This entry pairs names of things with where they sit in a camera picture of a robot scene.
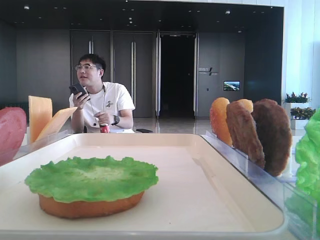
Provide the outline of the red tomato slice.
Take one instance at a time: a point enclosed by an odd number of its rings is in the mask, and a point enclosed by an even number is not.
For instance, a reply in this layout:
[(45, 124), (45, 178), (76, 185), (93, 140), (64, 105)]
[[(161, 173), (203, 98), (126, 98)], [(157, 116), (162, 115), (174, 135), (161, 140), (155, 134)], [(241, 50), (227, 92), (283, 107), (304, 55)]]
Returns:
[(27, 130), (25, 111), (20, 107), (0, 110), (0, 165), (13, 161)]

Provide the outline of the thin brown meat patty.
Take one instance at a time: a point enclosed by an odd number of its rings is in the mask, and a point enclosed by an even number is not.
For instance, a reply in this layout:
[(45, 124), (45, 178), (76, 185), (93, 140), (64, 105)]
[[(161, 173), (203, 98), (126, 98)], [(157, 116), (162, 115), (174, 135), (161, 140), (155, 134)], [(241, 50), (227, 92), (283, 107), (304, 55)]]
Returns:
[(265, 155), (252, 113), (241, 103), (233, 101), (226, 107), (226, 123), (233, 147), (245, 153), (249, 160), (263, 169), (266, 163)]

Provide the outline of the green lettuce leaf on tray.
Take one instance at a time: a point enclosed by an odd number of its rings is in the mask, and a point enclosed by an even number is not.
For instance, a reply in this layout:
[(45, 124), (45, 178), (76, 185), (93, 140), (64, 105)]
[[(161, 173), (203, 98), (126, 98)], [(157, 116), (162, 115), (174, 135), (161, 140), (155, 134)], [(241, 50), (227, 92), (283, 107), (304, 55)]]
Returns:
[(144, 192), (159, 181), (151, 163), (124, 157), (81, 158), (50, 161), (24, 180), (29, 190), (57, 202), (113, 202)]

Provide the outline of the orange cheese slice right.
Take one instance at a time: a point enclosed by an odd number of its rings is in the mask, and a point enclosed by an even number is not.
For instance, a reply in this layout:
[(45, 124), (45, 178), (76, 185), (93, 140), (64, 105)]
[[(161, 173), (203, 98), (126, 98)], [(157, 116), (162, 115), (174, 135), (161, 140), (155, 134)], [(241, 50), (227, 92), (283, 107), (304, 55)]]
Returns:
[(76, 110), (77, 107), (69, 107), (59, 110), (44, 126), (44, 128), (41, 130), (41, 132), (35, 140), (39, 141), (47, 136), (58, 133), (62, 126), (66, 123), (66, 121), (73, 115), (73, 113)]

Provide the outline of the orange cheese slice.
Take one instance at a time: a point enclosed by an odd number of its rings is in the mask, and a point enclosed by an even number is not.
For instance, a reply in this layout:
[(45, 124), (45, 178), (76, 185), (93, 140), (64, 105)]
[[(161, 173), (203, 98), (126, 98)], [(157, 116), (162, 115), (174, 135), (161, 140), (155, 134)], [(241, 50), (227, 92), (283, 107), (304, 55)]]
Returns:
[(73, 113), (76, 110), (77, 107), (69, 107), (59, 110), (44, 126), (44, 128), (41, 130), (41, 132), (35, 140), (39, 141), (47, 136), (58, 133), (62, 126), (66, 123), (66, 121), (73, 115)]
[(52, 99), (39, 96), (28, 96), (29, 109), (29, 142), (37, 140), (41, 131), (53, 117)]

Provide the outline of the dark brown meat patty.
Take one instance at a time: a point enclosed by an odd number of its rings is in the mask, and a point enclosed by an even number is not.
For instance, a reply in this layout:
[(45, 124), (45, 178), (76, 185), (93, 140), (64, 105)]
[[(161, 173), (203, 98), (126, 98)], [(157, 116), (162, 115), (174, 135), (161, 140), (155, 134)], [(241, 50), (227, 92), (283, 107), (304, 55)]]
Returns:
[(285, 109), (264, 98), (253, 104), (251, 113), (264, 152), (264, 170), (277, 177), (285, 170), (292, 146), (292, 132)]

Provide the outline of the orange cheese slice left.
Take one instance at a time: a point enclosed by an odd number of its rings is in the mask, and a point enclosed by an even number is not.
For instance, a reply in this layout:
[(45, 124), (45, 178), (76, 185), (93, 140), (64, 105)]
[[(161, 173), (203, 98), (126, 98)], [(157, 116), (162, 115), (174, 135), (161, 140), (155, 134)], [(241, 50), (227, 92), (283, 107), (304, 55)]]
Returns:
[(53, 117), (52, 99), (39, 96), (28, 96), (29, 109), (29, 142), (37, 140), (41, 131)]

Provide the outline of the bread slice under lettuce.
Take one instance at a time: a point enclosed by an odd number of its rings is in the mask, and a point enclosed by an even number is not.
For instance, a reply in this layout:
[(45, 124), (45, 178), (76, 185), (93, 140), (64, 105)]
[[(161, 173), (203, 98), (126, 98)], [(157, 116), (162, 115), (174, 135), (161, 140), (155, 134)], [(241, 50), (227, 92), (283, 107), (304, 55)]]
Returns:
[(74, 201), (64, 203), (52, 197), (39, 195), (40, 208), (47, 214), (66, 219), (82, 219), (110, 216), (135, 207), (142, 199), (144, 192), (115, 201)]

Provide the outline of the standing green lettuce leaf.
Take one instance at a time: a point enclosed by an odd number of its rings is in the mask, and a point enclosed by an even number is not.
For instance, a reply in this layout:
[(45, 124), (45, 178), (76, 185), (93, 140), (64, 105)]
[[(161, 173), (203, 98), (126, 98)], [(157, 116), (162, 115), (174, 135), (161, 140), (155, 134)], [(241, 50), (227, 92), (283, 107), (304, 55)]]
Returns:
[(296, 186), (320, 201), (320, 111), (316, 110), (305, 126), (305, 135), (295, 146)]

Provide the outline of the black phone on table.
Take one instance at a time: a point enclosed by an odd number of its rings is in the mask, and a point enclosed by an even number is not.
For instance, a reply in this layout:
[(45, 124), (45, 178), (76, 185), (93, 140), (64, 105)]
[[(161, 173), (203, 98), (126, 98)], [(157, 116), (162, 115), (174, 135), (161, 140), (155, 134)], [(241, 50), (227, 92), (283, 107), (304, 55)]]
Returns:
[(152, 133), (153, 132), (152, 130), (145, 129), (145, 128), (137, 128), (136, 131), (140, 132), (140, 133)]

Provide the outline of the red soda can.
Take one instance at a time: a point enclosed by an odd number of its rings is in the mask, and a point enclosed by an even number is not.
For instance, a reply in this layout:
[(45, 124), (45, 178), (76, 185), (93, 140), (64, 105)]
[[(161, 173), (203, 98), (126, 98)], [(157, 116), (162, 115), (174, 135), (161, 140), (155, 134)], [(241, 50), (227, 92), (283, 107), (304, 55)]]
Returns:
[(110, 132), (110, 127), (106, 123), (100, 124), (99, 128), (100, 128), (101, 133), (109, 133)]

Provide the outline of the orange bun slice outer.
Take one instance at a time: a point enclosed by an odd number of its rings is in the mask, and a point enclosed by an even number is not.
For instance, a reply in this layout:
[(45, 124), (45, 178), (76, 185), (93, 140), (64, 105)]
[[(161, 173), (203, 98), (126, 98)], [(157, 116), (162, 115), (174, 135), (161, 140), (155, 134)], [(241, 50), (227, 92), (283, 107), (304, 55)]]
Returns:
[(226, 122), (229, 103), (229, 100), (224, 97), (215, 99), (211, 104), (209, 119), (212, 132), (216, 134), (217, 138), (228, 146), (232, 146), (233, 142)]

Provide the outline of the orange bun slice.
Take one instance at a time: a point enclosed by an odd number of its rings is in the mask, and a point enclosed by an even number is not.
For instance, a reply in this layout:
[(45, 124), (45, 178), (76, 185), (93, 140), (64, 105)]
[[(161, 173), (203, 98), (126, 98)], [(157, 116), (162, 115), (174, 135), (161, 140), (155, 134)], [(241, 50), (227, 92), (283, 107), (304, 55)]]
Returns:
[(253, 112), (254, 105), (253, 105), (253, 102), (251, 100), (243, 98), (243, 99), (237, 100), (237, 102), (241, 103), (244, 106), (244, 108), (246, 110), (248, 110), (250, 113)]
[(217, 138), (228, 146), (232, 146), (233, 142), (226, 122), (229, 103), (229, 100), (224, 97), (215, 99), (211, 104), (209, 119), (212, 132), (216, 134)]

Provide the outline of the seated man white shirt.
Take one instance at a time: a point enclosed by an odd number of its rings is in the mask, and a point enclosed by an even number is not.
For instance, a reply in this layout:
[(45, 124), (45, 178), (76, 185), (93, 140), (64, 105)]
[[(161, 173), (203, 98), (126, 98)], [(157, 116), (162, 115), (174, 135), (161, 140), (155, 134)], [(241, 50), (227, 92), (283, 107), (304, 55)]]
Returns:
[(100, 126), (107, 125), (111, 133), (133, 133), (132, 97), (124, 85), (103, 81), (105, 60), (88, 53), (79, 59), (75, 70), (86, 94), (69, 97), (69, 106), (77, 108), (71, 116), (73, 132), (99, 133)]

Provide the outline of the cream rectangular tray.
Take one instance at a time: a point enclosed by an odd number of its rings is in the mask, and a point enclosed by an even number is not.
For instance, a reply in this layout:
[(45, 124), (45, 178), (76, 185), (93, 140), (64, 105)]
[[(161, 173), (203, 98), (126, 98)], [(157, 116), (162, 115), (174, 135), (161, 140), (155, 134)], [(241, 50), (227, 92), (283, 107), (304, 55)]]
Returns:
[[(106, 217), (44, 213), (24, 180), (71, 157), (132, 157), (157, 166), (139, 204)], [(277, 240), (287, 219), (206, 140), (194, 134), (75, 134), (0, 168), (3, 240)]]

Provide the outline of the orange bun slice inner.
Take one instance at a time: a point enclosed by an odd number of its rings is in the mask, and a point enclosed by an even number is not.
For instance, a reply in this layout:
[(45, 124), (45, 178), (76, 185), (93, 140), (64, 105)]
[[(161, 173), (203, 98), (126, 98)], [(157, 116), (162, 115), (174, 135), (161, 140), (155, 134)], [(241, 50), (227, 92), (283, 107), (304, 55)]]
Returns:
[(251, 100), (243, 98), (243, 99), (237, 100), (237, 102), (241, 103), (244, 106), (244, 108), (246, 110), (248, 110), (250, 113), (253, 112), (254, 105), (253, 105), (253, 102)]

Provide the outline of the black smartphone in hand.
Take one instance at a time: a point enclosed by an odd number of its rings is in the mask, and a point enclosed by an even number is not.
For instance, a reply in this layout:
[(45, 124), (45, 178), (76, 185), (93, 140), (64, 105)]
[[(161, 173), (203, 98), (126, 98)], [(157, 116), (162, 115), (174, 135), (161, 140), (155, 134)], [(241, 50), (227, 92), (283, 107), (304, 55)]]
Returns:
[(87, 94), (86, 90), (84, 89), (84, 87), (80, 83), (75, 83), (75, 84), (70, 85), (69, 89), (70, 89), (70, 93), (74, 96), (78, 93), (81, 93), (80, 97)]

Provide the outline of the white planter with flowers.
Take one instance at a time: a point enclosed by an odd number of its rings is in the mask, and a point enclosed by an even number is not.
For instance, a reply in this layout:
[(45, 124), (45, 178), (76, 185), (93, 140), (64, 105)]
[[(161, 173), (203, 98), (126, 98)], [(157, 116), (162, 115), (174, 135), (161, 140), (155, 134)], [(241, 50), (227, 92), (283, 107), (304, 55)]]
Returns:
[(316, 112), (311, 106), (311, 100), (306, 92), (286, 94), (284, 109), (290, 121), (292, 130), (303, 130), (308, 120)]

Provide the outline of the wall display screen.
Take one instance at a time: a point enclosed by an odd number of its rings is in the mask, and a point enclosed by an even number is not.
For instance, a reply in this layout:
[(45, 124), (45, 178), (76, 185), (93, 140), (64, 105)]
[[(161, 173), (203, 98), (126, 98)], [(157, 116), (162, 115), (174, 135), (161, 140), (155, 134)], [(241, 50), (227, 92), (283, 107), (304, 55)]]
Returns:
[(224, 81), (223, 82), (224, 91), (240, 91), (240, 81)]

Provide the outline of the clear long rail left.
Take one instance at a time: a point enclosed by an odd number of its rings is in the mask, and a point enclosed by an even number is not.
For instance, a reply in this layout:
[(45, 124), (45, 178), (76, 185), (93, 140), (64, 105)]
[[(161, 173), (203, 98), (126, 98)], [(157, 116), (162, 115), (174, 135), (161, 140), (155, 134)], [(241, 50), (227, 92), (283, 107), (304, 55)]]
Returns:
[(69, 135), (72, 135), (72, 131), (67, 129), (58, 133), (51, 134), (45, 138), (42, 138), (40, 140), (37, 140), (33, 143), (23, 145), (19, 148), (18, 152), (14, 156), (13, 160), (16, 160), (18, 158), (21, 158), (27, 154), (30, 154), (34, 151), (37, 151), (41, 148), (44, 148), (52, 143), (55, 143), (63, 138), (68, 137)]

